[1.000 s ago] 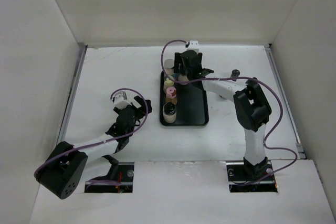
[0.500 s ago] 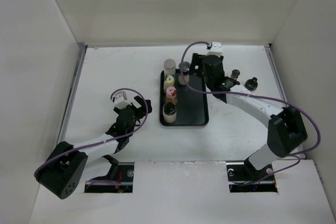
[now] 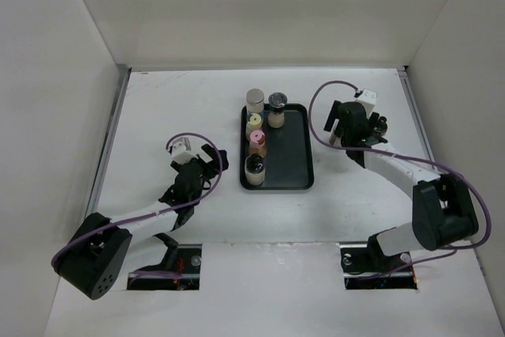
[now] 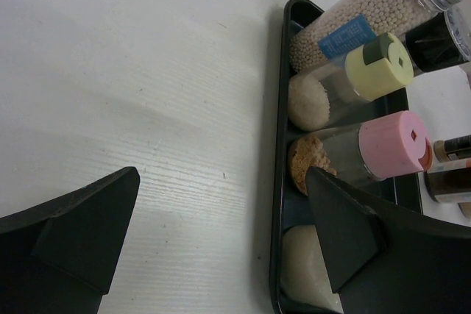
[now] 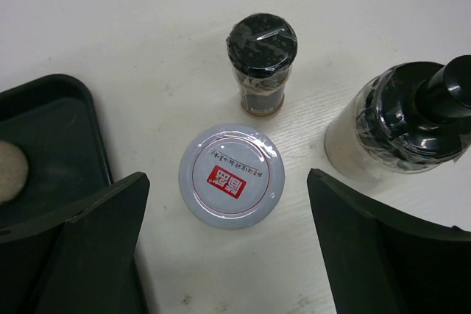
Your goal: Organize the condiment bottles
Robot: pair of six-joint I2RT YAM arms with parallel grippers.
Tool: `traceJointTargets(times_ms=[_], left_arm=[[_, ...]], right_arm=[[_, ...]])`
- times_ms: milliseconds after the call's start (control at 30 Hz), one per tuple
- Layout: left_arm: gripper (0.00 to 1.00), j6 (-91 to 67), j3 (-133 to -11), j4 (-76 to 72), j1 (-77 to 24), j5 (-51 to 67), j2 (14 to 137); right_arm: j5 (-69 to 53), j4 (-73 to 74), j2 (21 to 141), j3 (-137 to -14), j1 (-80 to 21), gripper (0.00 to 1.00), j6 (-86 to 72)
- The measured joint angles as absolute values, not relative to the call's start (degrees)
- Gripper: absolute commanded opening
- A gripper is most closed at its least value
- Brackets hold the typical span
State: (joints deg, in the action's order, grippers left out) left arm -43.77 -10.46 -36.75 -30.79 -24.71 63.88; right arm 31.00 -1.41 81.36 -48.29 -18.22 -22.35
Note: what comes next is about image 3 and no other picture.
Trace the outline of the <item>pink lid spice jar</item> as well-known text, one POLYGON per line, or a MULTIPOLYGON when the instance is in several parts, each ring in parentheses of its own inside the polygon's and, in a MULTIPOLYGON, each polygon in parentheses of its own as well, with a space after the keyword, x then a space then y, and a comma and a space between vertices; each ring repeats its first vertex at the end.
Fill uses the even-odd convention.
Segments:
POLYGON ((249 134, 249 155, 257 154, 264 158, 267 154, 266 136, 260 129, 249 134))

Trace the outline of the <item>black cap white powder bottle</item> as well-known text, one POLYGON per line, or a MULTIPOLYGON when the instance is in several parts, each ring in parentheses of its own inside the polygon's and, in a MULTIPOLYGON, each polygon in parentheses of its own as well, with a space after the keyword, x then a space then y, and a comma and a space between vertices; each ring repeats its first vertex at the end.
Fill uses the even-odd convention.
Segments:
POLYGON ((265 180, 264 157, 251 154, 245 160, 245 179, 252 186, 261 185, 265 180))

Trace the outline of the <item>yellow lid spice jar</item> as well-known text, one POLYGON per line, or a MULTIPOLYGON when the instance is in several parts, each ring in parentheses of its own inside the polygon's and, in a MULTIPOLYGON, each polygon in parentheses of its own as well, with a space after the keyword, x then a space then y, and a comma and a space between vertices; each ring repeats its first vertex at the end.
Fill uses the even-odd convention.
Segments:
POLYGON ((263 126, 263 118, 258 113, 250 113, 246 118, 245 134, 247 137, 254 131, 261 130, 263 126))

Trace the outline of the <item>spice jar dark round lid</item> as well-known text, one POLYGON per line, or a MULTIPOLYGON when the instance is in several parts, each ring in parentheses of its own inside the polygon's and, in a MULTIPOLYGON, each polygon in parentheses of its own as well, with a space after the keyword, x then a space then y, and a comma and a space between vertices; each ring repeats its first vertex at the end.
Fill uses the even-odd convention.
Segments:
POLYGON ((282 92, 274 92, 268 98, 269 114, 268 124, 271 128, 278 129, 285 123, 284 110, 287 105, 287 97, 282 92))

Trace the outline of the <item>silver lid spice jar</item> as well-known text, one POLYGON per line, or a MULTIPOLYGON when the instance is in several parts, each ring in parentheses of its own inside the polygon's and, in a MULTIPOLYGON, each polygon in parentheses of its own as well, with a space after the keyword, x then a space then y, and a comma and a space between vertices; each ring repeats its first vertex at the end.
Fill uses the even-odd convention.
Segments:
POLYGON ((261 114, 264 111, 264 93, 258 88, 252 88, 246 93, 246 110, 248 113, 261 114))

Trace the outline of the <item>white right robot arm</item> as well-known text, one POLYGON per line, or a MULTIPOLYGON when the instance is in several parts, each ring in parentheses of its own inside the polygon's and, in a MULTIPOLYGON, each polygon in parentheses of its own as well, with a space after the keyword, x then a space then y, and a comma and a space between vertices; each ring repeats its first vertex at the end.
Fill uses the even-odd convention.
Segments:
POLYGON ((331 144, 344 148, 360 167, 386 178, 412 201, 411 222, 368 238, 355 262, 359 270, 393 270, 403 253, 435 251, 478 232, 468 185, 449 170, 438 173, 431 163, 400 159, 384 136, 385 117, 367 112, 358 101, 334 101, 324 130, 331 133, 331 144))

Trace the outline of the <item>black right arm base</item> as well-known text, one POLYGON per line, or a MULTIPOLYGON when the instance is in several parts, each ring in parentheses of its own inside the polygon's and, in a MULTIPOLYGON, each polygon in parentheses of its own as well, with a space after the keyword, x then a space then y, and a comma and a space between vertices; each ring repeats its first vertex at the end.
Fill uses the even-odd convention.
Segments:
POLYGON ((409 252, 386 256, 376 237, 366 243, 340 245, 344 287, 347 290, 416 290, 409 252))

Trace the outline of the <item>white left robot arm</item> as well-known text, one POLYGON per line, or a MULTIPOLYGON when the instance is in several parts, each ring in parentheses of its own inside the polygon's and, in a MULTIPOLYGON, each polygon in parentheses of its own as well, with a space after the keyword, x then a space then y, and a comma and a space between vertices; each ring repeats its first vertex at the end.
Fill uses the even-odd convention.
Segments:
POLYGON ((101 298, 119 277, 129 247, 160 235, 171 245, 169 233, 183 227, 194 210, 217 185, 229 167, 227 152, 201 146, 210 159, 187 155, 173 159, 177 175, 169 189, 151 206, 113 219, 98 212, 85 218, 67 245, 55 254, 51 266, 62 279, 89 299, 101 298))

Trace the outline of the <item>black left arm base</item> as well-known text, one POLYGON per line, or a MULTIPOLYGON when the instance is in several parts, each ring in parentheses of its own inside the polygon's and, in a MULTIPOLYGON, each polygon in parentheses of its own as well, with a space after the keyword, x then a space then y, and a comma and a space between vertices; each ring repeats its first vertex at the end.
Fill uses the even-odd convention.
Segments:
POLYGON ((185 291, 200 289, 203 246, 181 245, 168 234, 155 234, 166 252, 158 264, 144 266, 128 275, 127 290, 185 291))

